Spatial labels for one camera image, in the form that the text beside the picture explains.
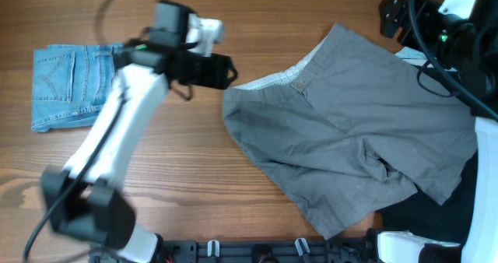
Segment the grey shorts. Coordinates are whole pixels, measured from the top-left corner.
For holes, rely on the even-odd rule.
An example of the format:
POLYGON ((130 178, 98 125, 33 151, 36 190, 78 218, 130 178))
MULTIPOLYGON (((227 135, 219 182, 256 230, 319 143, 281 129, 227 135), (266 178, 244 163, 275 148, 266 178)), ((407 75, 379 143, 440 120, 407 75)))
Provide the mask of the grey shorts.
POLYGON ((227 89, 226 130, 324 238, 418 191, 445 203, 475 119, 398 56, 335 24, 287 70, 227 89))

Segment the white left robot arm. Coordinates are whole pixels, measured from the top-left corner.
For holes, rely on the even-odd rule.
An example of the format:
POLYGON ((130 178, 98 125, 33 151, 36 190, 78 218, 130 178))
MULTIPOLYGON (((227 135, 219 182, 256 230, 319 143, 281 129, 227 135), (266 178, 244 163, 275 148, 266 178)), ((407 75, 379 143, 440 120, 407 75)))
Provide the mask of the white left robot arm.
POLYGON ((83 144, 60 173, 42 173, 47 211, 40 224, 99 245, 122 261, 160 262, 162 238, 137 224, 121 193, 128 163, 173 81, 227 89, 237 70, 226 55, 140 39, 116 52, 114 64, 113 88, 83 144))

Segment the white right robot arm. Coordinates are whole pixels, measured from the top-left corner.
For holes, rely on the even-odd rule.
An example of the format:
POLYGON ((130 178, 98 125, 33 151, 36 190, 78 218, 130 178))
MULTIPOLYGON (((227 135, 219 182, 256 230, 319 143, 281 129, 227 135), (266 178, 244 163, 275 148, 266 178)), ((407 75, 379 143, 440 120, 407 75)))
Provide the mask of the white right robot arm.
POLYGON ((478 169, 472 224, 463 245, 385 231, 374 237, 379 262, 497 260, 497 0, 382 0, 381 33, 421 51, 437 81, 475 116, 478 169))

